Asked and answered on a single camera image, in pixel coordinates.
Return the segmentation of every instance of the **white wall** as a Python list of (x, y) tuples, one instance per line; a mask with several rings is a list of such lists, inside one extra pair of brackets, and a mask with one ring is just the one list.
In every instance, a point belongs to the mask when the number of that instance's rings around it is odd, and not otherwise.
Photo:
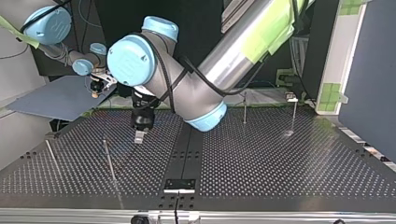
[[(22, 52), (26, 45), (0, 28), (0, 58)], [(12, 113), (4, 106), (27, 92), (45, 85), (38, 75), (32, 52), (0, 60), (0, 169), (40, 144), (50, 131), (49, 119)]]
[[(325, 83), (340, 83), (341, 93), (344, 93), (359, 39), (365, 9), (366, 5), (363, 5), (358, 15), (339, 15), (337, 17), (323, 78), (320, 84), (317, 105), (320, 104), (322, 87)], [(334, 112), (317, 111), (317, 113), (320, 115), (338, 115), (340, 107), (341, 103), (337, 105)]]

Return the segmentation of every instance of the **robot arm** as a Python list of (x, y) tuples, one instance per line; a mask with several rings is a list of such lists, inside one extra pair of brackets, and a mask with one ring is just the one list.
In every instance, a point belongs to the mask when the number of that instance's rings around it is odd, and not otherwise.
[(256, 1), (199, 69), (187, 74), (169, 53), (177, 42), (177, 26), (147, 17), (141, 34), (127, 35), (110, 48), (108, 68), (118, 82), (131, 87), (143, 85), (157, 98), (164, 98), (191, 126), (207, 132), (224, 117), (227, 92), (293, 34), (295, 7), (301, 10), (312, 2)]
[[(107, 87), (116, 83), (106, 73), (107, 50), (104, 45), (91, 44), (91, 52), (82, 54), (62, 43), (70, 32), (72, 22), (62, 5), (52, 0), (2, 0), (0, 15), (24, 35), (38, 41), (38, 48), (51, 59), (72, 66), (81, 76), (92, 75), (93, 81), (104, 79), (108, 82)], [(102, 89), (98, 88), (92, 96), (97, 96), (100, 91)]]
[[(93, 44), (88, 54), (70, 51), (62, 44), (71, 26), (70, 15), (62, 7), (23, 32), (39, 41), (39, 48), (49, 57), (72, 65), (79, 75), (93, 74), (109, 84), (118, 81), (135, 87), (134, 105), (138, 108), (134, 124), (139, 138), (152, 127), (152, 111), (158, 100), (170, 105), (197, 130), (207, 132), (220, 123), (227, 111), (224, 96), (259, 60), (275, 53), (292, 35), (298, 9), (313, 1), (255, 1), (199, 68), (192, 67), (193, 72), (172, 57), (177, 25), (157, 17), (146, 17), (142, 32), (125, 36), (107, 56), (106, 47), (100, 44)], [(2, 0), (0, 15), (21, 29), (56, 6), (52, 0)], [(106, 72), (106, 61), (112, 77)]]

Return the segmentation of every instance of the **light blue joint cap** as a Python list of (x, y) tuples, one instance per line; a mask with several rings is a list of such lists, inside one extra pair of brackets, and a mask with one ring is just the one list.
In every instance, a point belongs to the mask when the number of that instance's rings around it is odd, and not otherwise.
[(143, 22), (142, 30), (150, 30), (160, 35), (165, 35), (177, 42), (178, 26), (171, 21), (147, 16)]
[(100, 43), (93, 43), (90, 45), (90, 51), (95, 54), (107, 55), (107, 48)]
[(156, 64), (149, 43), (140, 36), (127, 35), (110, 48), (107, 66), (119, 83), (134, 87), (151, 80)]
[(198, 119), (186, 120), (192, 127), (201, 132), (208, 132), (214, 129), (227, 112), (227, 105), (222, 101), (214, 110)]
[(73, 62), (73, 70), (80, 76), (87, 76), (93, 70), (93, 64), (86, 59), (77, 59)]
[[(53, 7), (42, 7), (26, 20), (25, 24), (40, 14)], [(26, 28), (24, 33), (36, 39), (43, 45), (54, 45), (61, 43), (69, 34), (72, 26), (72, 19), (69, 12), (60, 7), (41, 20)]]

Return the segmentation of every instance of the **perforated table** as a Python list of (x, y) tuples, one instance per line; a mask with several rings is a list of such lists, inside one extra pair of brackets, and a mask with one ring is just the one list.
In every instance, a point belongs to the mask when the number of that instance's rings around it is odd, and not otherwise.
[[(43, 143), (1, 171), (0, 207), (396, 214), (396, 174), (326, 119), (250, 108), (244, 124), (243, 113), (199, 133), (158, 111), (135, 145), (131, 111), (96, 111), (49, 141), (53, 156)], [(170, 179), (195, 192), (164, 193)]]

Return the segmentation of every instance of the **white panel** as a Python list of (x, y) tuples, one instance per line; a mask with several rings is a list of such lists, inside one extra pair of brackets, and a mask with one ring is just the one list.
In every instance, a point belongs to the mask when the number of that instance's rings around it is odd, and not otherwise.
[[(0, 58), (17, 54), (25, 48), (26, 44), (18, 42), (9, 31), (0, 28)], [(0, 60), (0, 78), (0, 103), (45, 85), (30, 49), (21, 56)]]
[[(0, 28), (0, 58), (18, 54), (25, 48), (25, 43)], [(4, 109), (17, 97), (43, 85), (45, 80), (38, 74), (30, 48), (20, 56), (0, 59), (0, 169), (40, 144), (50, 132), (48, 119)]]
[(50, 132), (49, 121), (20, 113), (0, 119), (0, 170), (39, 145)]
[(340, 83), (342, 81), (358, 30), (359, 18), (359, 15), (337, 18), (322, 82)]

